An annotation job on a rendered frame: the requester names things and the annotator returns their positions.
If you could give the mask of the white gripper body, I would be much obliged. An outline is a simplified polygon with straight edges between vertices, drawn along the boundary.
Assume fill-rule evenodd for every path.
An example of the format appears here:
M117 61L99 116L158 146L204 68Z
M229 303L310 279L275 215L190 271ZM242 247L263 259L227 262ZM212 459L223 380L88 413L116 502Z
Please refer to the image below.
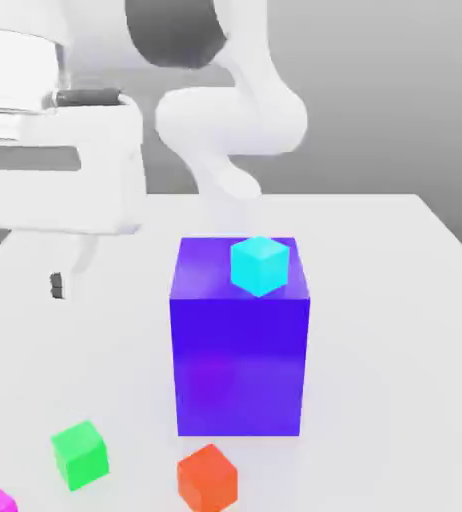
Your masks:
M120 95L114 106L69 106L21 119L7 147L77 150L76 171L0 169L0 229L90 235L135 232L146 197L143 118Z

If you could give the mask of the small green cube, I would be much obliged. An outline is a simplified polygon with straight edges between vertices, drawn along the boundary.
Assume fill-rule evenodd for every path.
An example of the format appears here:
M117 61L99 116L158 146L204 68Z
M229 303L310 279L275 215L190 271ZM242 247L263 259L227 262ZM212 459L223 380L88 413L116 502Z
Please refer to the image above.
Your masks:
M106 444L90 421L83 421L51 437L57 469L70 491L107 475Z

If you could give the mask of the small cyan cube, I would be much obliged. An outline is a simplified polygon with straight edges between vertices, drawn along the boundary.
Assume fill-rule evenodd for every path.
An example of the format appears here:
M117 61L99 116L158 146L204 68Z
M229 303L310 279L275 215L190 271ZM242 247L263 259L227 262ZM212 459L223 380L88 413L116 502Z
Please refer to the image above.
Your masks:
M288 283L290 248L271 238L247 238L230 247L230 279L255 297Z

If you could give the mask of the small orange cube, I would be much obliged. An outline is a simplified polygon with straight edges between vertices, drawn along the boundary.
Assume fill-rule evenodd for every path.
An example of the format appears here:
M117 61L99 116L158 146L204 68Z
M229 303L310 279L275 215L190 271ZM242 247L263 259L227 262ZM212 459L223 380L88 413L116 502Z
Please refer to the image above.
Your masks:
M208 444L177 463L177 486L193 512L222 512L238 500L238 471Z

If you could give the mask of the large purple box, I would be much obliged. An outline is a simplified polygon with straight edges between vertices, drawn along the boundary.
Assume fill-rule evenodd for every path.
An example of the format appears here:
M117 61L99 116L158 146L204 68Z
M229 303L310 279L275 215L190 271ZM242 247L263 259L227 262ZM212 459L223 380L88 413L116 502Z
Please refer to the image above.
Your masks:
M233 238L184 237L169 297L181 436L300 432L310 293L294 238L288 282L257 298L230 279Z

